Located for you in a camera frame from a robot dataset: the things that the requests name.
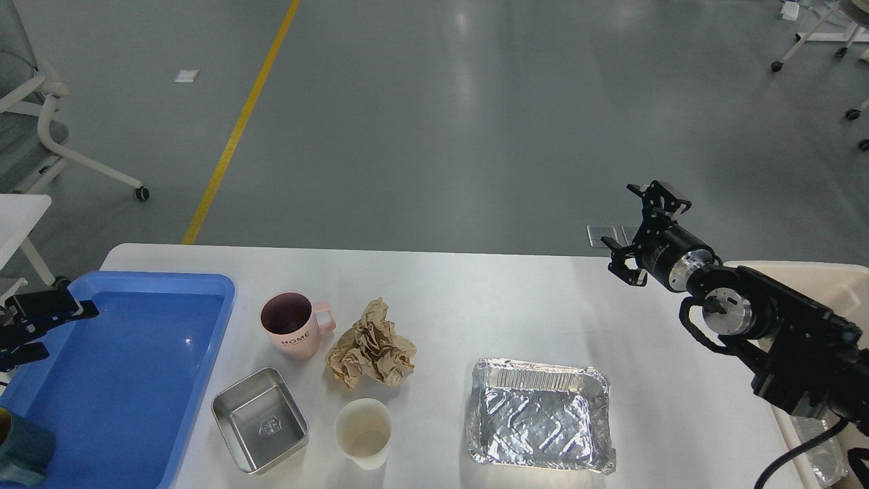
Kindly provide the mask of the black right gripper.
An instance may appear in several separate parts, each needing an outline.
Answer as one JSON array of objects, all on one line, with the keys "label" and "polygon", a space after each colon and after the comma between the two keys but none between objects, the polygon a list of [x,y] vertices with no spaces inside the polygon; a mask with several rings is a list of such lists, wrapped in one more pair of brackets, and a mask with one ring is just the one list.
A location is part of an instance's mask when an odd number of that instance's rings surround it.
[{"label": "black right gripper", "polygon": [[[626,188],[642,201],[642,222],[627,247],[611,236],[600,238],[610,251],[609,272],[630,286],[645,286],[649,274],[668,291],[685,292],[693,272],[716,260],[711,247],[676,225],[692,202],[665,181],[628,183]],[[628,266],[630,259],[636,260],[636,268]]]}]

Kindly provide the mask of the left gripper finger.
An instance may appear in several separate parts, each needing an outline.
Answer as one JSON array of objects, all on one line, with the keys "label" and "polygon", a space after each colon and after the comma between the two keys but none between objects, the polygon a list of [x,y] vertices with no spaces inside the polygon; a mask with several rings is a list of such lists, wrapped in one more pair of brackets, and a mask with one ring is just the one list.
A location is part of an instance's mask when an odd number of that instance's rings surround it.
[{"label": "left gripper finger", "polygon": [[93,301],[77,301],[69,290],[16,294],[14,312],[21,321],[75,321],[99,315]]},{"label": "left gripper finger", "polygon": [[13,350],[2,350],[1,372],[10,372],[19,365],[31,364],[47,359],[49,352],[41,342],[24,344]]}]

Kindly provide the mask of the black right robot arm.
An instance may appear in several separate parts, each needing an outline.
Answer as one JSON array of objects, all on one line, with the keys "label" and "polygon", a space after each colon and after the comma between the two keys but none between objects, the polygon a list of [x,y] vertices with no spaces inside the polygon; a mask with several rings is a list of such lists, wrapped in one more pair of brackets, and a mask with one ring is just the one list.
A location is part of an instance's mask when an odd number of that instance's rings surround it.
[{"label": "black right robot arm", "polygon": [[747,366],[755,396],[796,417],[838,417],[774,459],[755,487],[849,425],[866,434],[868,353],[859,347],[859,326],[757,269],[725,266],[710,245],[678,223],[692,204],[669,183],[630,183],[627,189],[642,201],[642,220],[628,245],[600,239],[610,251],[609,272],[630,286],[653,278],[682,294],[680,324],[711,352]]}]

